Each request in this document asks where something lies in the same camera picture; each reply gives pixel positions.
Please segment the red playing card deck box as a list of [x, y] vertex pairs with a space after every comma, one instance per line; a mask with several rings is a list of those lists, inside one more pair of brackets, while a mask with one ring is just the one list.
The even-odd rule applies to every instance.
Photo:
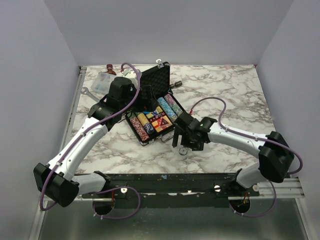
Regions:
[[157, 133], [160, 133], [172, 126], [172, 122], [166, 115], [152, 121], [151, 124]]

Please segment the triangular all-in button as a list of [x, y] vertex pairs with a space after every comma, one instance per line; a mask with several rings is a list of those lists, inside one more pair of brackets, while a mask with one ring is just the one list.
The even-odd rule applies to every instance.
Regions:
[[160, 128], [167, 128], [171, 125], [171, 123], [167, 121], [164, 117], [160, 118], [157, 122]]

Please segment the white blue poker chip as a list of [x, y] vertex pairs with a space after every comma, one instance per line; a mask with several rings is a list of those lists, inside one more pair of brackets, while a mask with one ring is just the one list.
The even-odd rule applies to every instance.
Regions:
[[186, 147], [181, 147], [178, 152], [179, 152], [179, 154], [180, 154], [181, 156], [185, 156], [185, 155], [187, 155], [187, 153], [188, 153], [188, 148], [186, 148]]

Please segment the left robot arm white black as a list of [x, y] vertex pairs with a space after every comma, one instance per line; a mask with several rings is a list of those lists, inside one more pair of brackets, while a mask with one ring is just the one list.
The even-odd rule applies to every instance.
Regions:
[[94, 145], [120, 121], [128, 110], [152, 112], [158, 106], [150, 84], [116, 77], [109, 92], [94, 104], [82, 127], [61, 152], [47, 164], [38, 163], [34, 170], [40, 197], [49, 197], [56, 204], [67, 207], [82, 194], [96, 193], [104, 198], [110, 194], [108, 177], [99, 172], [76, 176], [76, 170]]

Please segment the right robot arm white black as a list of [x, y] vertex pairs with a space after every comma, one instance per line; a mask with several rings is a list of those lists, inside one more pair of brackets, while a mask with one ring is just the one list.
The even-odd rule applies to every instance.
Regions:
[[197, 120], [185, 111], [177, 117], [174, 125], [173, 147], [181, 144], [193, 151], [202, 151], [205, 144], [218, 143], [257, 158], [257, 163], [239, 169], [230, 181], [230, 191], [236, 196], [243, 195], [260, 182], [282, 183], [294, 160], [286, 141], [276, 131], [267, 135], [254, 134], [229, 128], [210, 117]]

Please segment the black poker set case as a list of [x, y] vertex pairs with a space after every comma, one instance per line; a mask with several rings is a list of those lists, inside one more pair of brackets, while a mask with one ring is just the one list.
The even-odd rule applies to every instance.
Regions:
[[175, 129], [174, 122], [184, 111], [173, 96], [173, 89], [182, 83], [171, 84], [171, 65], [158, 59], [157, 65], [137, 75], [116, 77], [110, 86], [111, 98], [121, 108], [138, 92], [133, 104], [124, 112], [125, 120], [141, 145], [148, 145]]

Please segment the blue playing card deck box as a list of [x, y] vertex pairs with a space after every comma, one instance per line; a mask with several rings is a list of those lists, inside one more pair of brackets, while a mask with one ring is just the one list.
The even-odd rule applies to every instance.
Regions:
[[148, 119], [152, 119], [154, 117], [160, 116], [162, 112], [163, 112], [162, 108], [160, 106], [157, 106], [154, 111], [146, 113], [145, 115]]

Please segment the purple green grey chip stack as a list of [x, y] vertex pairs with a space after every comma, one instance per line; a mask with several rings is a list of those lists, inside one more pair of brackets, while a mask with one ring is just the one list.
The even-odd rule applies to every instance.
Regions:
[[183, 113], [182, 108], [170, 94], [166, 94], [164, 99], [178, 117]]

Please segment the red dice row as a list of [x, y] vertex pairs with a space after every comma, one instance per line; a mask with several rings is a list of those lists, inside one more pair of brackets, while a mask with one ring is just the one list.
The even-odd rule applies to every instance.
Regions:
[[166, 114], [164, 112], [161, 112], [157, 115], [153, 115], [151, 118], [149, 118], [149, 122], [150, 123], [153, 123], [153, 122], [156, 122], [158, 119], [161, 119], [162, 117], [164, 117]]

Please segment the light blue chip stack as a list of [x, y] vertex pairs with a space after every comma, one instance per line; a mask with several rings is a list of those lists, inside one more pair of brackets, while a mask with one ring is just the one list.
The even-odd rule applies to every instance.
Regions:
[[166, 100], [163, 97], [158, 98], [158, 103], [160, 107], [164, 110], [166, 115], [172, 120], [175, 121], [177, 119], [176, 113], [173, 111], [173, 109], [169, 106], [169, 104], [166, 102]]

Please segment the green yellow blue chip stack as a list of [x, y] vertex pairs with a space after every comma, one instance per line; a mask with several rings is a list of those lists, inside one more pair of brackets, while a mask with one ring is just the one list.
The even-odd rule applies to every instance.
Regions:
[[145, 116], [144, 113], [142, 113], [142, 112], [134, 112], [132, 114], [132, 116], [129, 117], [129, 119], [131, 117], [137, 117], [138, 118], [138, 120], [140, 121], [141, 125], [143, 126], [144, 130], [146, 131], [146, 133], [148, 135], [151, 135], [155, 131], [154, 127], [149, 122], [149, 120], [147, 119], [147, 117]]

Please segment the red white chip stack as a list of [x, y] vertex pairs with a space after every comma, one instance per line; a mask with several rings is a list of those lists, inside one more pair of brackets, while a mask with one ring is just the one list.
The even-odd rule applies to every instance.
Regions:
[[150, 138], [136, 116], [130, 117], [129, 121], [142, 141], [146, 141]]

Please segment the black cylindrical socket tool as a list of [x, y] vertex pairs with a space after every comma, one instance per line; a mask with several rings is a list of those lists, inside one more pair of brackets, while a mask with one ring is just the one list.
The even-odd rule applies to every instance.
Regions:
[[179, 87], [181, 87], [182, 85], [183, 85], [182, 81], [179, 80], [179, 81], [177, 81], [177, 82], [175, 82], [175, 83], [170, 84], [169, 87], [170, 87], [171, 89], [174, 89], [174, 88], [179, 88]]

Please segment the clear plastic organizer box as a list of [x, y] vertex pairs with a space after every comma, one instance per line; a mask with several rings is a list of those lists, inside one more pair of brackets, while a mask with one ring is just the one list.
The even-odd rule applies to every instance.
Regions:
[[110, 84], [114, 79], [114, 75], [100, 72], [91, 85], [91, 90], [98, 94], [107, 94], [110, 89]]

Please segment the silver wrench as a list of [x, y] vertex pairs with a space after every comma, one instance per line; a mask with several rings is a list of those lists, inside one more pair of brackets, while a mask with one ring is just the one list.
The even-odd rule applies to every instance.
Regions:
[[86, 95], [86, 96], [90, 97], [92, 100], [94, 100], [94, 101], [97, 102], [97, 103], [100, 101], [100, 99], [97, 98], [95, 95], [93, 95], [93, 94], [89, 91], [89, 89], [88, 89], [87, 87], [82, 87], [82, 89], [80, 90], [80, 93], [81, 93], [82, 95]]

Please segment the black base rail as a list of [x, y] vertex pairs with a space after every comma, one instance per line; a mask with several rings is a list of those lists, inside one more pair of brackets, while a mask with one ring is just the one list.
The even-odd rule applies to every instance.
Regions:
[[236, 186], [235, 173], [108, 174], [103, 193], [86, 193], [99, 208], [228, 208], [229, 198], [259, 196], [252, 188]]

